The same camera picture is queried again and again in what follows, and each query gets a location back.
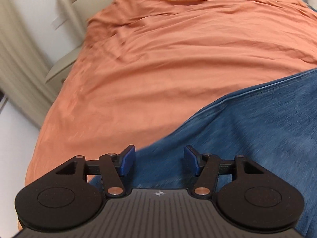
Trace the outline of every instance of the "wrinkled fabric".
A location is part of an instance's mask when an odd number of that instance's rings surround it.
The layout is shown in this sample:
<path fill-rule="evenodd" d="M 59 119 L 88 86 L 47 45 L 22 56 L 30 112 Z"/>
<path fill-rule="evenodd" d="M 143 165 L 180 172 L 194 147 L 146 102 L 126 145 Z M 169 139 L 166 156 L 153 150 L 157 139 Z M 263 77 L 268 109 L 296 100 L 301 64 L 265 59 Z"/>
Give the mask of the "wrinkled fabric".
<path fill-rule="evenodd" d="M 239 89 L 316 67 L 317 14 L 301 0 L 114 0 L 46 116 L 26 184 L 163 138 Z"/>
<path fill-rule="evenodd" d="M 317 237 L 317 69 L 228 94 L 204 107 L 167 137 L 139 150 L 127 188 L 186 188 L 195 182 L 185 145 L 222 159 L 246 155 L 305 199 L 296 229 Z M 231 176 L 221 176 L 218 190 Z M 100 189 L 100 177 L 91 184 Z"/>

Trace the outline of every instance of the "beige nightstand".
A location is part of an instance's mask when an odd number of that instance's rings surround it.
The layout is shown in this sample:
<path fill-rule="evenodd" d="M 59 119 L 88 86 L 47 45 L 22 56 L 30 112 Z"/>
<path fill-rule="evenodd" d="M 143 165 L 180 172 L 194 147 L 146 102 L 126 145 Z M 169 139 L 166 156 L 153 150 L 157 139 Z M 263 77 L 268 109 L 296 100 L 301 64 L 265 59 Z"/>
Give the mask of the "beige nightstand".
<path fill-rule="evenodd" d="M 59 59 L 48 72 L 45 82 L 58 93 L 76 61 L 80 49 L 81 46 L 75 48 L 73 51 Z"/>

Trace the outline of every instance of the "orange bed sheet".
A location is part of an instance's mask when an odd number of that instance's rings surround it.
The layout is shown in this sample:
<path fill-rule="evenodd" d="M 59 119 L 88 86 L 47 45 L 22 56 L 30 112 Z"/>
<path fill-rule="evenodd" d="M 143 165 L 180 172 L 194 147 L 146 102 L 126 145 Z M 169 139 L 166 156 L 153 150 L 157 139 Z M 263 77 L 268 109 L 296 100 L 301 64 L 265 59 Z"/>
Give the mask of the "orange bed sheet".
<path fill-rule="evenodd" d="M 223 95 L 316 62 L 317 14 L 301 0 L 114 0 L 89 20 L 25 183 L 75 155 L 140 149 Z"/>

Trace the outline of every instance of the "gray ribbed plate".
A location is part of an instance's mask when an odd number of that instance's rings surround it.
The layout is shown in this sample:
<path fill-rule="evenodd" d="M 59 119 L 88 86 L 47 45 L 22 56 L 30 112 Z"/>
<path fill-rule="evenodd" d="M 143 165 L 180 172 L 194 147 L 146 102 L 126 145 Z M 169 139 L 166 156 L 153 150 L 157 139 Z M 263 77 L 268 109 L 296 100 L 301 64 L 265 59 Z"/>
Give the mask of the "gray ribbed plate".
<path fill-rule="evenodd" d="M 229 224 L 208 200 L 186 190 L 134 189 L 110 199 L 100 214 L 76 229 L 41 233 L 25 229 L 16 238 L 301 238 L 294 229 L 255 234 Z"/>

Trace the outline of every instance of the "beige curtain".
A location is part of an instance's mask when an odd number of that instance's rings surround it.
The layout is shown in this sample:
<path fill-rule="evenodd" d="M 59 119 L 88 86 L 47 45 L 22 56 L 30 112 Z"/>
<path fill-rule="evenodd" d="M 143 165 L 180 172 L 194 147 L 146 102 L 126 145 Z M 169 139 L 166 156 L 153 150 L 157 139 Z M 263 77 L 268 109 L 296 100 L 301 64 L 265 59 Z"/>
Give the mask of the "beige curtain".
<path fill-rule="evenodd" d="M 0 89 L 36 125 L 57 93 L 45 84 L 49 67 L 10 0 L 0 0 Z"/>

